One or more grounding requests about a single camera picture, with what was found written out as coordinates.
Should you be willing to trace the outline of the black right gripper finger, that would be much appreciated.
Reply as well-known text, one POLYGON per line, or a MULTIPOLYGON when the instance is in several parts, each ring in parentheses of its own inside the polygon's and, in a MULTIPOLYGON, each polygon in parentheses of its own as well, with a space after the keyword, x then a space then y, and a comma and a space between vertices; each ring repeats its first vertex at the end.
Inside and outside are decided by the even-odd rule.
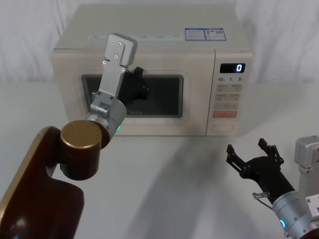
POLYGON ((259 139, 258 146, 267 154, 267 156, 277 164, 283 164, 284 160, 280 156, 276 145, 269 145, 263 138, 259 139))
POLYGON ((226 149, 227 158, 226 162, 232 166, 239 174, 248 174, 248 164, 243 161, 235 152, 235 149, 231 144, 227 146, 226 149))

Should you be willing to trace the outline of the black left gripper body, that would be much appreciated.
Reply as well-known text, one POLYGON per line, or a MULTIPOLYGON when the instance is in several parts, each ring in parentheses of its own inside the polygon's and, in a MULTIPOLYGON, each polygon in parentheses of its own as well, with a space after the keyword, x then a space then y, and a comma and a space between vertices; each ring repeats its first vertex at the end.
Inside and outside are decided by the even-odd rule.
POLYGON ((134 84, 131 82, 131 71, 124 73, 122 84, 117 98, 125 107, 132 104, 135 100, 142 100, 143 84, 134 84))

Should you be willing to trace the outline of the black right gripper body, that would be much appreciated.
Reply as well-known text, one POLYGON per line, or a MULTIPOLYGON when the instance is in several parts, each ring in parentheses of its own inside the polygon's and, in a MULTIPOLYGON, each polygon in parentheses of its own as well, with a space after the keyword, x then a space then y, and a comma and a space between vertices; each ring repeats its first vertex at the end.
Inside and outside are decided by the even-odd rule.
POLYGON ((294 187, 281 172, 283 163, 281 157, 256 157, 242 163, 240 176, 255 181, 263 192, 269 193, 269 201, 274 202, 280 196, 294 191, 294 187))

